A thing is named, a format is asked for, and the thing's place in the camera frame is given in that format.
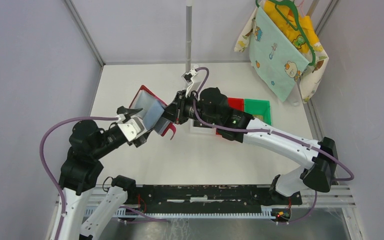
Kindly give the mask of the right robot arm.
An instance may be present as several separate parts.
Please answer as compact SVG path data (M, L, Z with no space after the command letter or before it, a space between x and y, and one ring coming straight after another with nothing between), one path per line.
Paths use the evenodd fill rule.
M201 93L194 91L190 96L185 90L178 91L162 117L176 125L188 120L201 122L226 140L263 147L299 164L295 170L279 174L272 181L268 196L275 204L282 204L306 188L328 193L335 181L338 160L333 139L300 138L272 127L229 106L228 97L217 87L206 88Z

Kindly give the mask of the red leather card holder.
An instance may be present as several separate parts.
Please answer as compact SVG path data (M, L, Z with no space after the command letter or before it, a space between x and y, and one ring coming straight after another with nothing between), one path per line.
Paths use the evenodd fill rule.
M172 140L177 129L172 122L163 118L166 107L167 104L145 85L140 86L129 105L129 109L142 109L138 115L144 120L146 130L153 130L162 137L171 131L170 140Z

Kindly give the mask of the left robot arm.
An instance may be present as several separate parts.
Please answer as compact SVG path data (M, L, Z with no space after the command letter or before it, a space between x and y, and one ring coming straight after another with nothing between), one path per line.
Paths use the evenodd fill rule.
M88 202L104 166L101 159L124 144L143 143L155 122L144 124L143 108L117 109L115 117L85 116L61 121L42 137L39 155L46 163L44 146L47 137L58 127L74 123L69 137L70 147L60 169L60 177L53 181L59 194L59 216L50 235L52 240L97 240L121 205L137 198L135 180L118 176L95 211L82 222Z

